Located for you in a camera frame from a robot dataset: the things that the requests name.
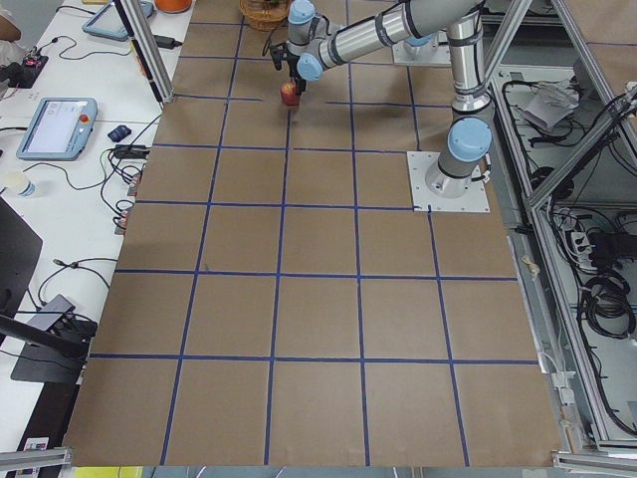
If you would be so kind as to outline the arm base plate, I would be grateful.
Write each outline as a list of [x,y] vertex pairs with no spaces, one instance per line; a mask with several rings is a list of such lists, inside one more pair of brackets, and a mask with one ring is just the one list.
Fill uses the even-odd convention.
[[418,212],[489,213],[485,180],[478,166],[464,179],[445,176],[438,151],[408,151],[412,208]]
[[448,68],[451,66],[449,47],[445,46],[441,52],[434,55],[410,56],[403,49],[404,42],[392,47],[393,63],[395,65],[412,67]]

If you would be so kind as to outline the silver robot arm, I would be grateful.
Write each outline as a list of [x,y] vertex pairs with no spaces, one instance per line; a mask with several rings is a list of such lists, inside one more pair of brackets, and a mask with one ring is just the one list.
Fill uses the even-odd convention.
[[288,13],[288,38],[271,48],[277,69],[287,65],[296,92],[384,47],[400,47],[415,59],[447,48],[452,70],[453,121],[446,148],[425,174],[439,197],[464,195],[477,164],[491,148],[492,100],[484,69],[481,6],[477,1],[398,1],[349,25],[331,22],[311,1],[295,1]]
[[412,57],[434,55],[447,46],[446,41],[440,41],[437,35],[422,38],[409,37],[404,41],[403,49]]

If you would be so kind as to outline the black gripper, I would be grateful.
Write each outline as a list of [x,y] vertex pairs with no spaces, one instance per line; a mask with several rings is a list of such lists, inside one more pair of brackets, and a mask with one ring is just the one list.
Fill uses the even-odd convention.
[[288,55],[287,64],[290,72],[290,80],[295,84],[295,92],[297,96],[301,96],[306,90],[306,80],[301,76],[298,70],[299,56]]

